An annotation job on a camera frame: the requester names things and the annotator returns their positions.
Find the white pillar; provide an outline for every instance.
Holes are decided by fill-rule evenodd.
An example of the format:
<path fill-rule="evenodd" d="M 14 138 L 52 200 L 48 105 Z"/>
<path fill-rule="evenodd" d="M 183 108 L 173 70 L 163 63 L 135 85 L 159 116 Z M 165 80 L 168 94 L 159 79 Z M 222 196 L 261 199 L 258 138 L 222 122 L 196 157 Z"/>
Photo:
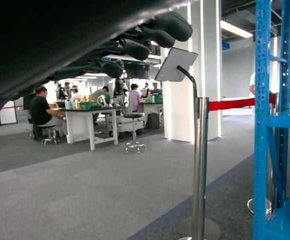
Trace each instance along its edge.
<path fill-rule="evenodd" d="M 222 32 L 221 0 L 200 0 L 200 69 L 201 95 L 209 101 L 222 100 Z M 222 111 L 212 111 L 208 116 L 208 140 L 222 134 Z"/>
<path fill-rule="evenodd" d="M 187 42 L 177 41 L 176 48 L 199 54 L 190 72 L 196 79 L 199 96 L 220 100 L 222 42 L 220 29 L 220 0 L 200 0 L 177 12 L 192 24 L 193 33 Z M 161 49 L 162 61 L 168 49 Z M 165 137 L 193 142 L 193 85 L 187 77 L 182 82 L 163 82 Z M 210 112 L 208 140 L 220 135 L 220 112 Z"/>

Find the blue metal shelf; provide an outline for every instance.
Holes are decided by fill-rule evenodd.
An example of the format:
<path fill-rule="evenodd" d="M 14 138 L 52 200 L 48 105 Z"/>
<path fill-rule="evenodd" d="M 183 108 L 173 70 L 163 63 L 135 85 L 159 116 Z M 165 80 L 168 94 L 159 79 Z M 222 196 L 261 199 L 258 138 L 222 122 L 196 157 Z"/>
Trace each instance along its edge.
<path fill-rule="evenodd" d="M 279 56 L 271 55 L 271 12 L 271 0 L 256 1 L 253 239 L 290 240 L 290 199 L 286 197 L 290 128 L 290 0 L 282 0 Z M 276 115 L 270 115 L 270 61 L 280 64 L 279 113 Z M 274 213 L 267 223 L 268 147 L 276 194 Z"/>
<path fill-rule="evenodd" d="M 270 115 L 267 121 L 268 127 L 290 128 L 290 110 Z"/>
<path fill-rule="evenodd" d="M 290 240 L 290 198 L 265 226 L 265 238 L 268 240 Z"/>

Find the dark ceiling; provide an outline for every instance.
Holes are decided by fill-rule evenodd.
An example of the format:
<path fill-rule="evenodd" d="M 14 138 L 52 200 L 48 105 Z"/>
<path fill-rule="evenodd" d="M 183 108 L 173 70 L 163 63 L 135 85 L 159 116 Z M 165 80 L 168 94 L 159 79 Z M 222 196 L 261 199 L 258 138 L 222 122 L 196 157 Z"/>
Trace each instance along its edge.
<path fill-rule="evenodd" d="M 273 0 L 272 2 L 273 32 L 276 30 L 277 36 L 281 34 L 282 5 L 282 0 Z M 256 0 L 222 0 L 221 2 L 222 20 L 252 34 L 255 32 L 255 11 Z M 222 37 L 223 42 L 243 39 L 226 30 L 222 31 Z"/>

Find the man in black shirt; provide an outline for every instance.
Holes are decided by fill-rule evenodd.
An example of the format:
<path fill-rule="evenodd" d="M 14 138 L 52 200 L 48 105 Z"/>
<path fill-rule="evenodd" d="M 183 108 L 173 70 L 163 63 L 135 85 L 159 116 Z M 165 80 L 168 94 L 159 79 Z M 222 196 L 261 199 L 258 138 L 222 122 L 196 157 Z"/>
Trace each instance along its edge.
<path fill-rule="evenodd" d="M 36 96 L 30 101 L 30 114 L 34 123 L 39 127 L 48 127 L 55 125 L 62 133 L 67 135 L 67 125 L 63 116 L 58 111 L 50 109 L 46 96 L 48 90 L 45 86 L 40 86 L 35 90 Z"/>

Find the chair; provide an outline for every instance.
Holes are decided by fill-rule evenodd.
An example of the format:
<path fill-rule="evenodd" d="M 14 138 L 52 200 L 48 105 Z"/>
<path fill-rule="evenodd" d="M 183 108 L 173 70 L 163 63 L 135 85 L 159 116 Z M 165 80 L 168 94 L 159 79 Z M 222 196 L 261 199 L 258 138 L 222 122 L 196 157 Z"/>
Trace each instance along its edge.
<path fill-rule="evenodd" d="M 143 117 L 143 113 L 130 112 L 124 114 L 124 117 L 127 119 L 133 119 L 133 142 L 126 143 L 125 152 L 128 153 L 128 149 L 137 149 L 137 153 L 140 153 L 140 147 L 143 147 L 144 150 L 147 150 L 147 147 L 145 144 L 136 141 L 135 119 Z"/>
<path fill-rule="evenodd" d="M 56 134 L 54 132 L 54 127 L 56 127 L 56 125 L 51 125 L 51 126 L 39 126 L 41 129 L 45 129 L 48 132 L 48 137 L 44 138 L 42 140 L 42 144 L 46 145 L 47 142 L 54 142 L 54 144 L 57 144 L 59 141 L 58 138 L 56 137 Z"/>

